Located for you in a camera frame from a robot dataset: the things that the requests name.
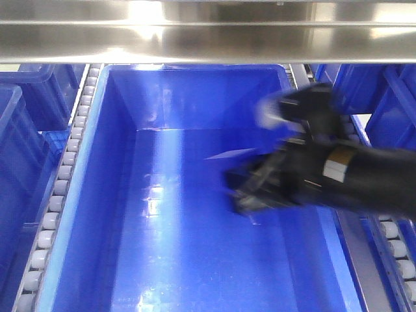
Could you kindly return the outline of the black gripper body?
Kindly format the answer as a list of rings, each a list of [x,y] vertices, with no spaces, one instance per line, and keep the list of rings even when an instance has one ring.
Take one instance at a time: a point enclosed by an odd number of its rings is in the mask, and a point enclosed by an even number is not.
[[[242,164],[224,172],[234,213],[302,204],[298,198],[302,179],[316,160],[312,153],[348,139],[333,98],[331,84],[313,83],[269,94],[258,102],[260,127],[272,130],[286,125],[293,135],[279,141],[270,153],[245,157]]]

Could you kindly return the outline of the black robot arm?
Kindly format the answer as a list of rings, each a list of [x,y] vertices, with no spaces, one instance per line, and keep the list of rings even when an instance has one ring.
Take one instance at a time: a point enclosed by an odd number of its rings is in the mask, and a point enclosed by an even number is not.
[[[350,139],[332,97],[331,85],[315,83],[259,102],[261,127],[295,134],[224,172],[237,213],[319,205],[415,218],[415,152]]]

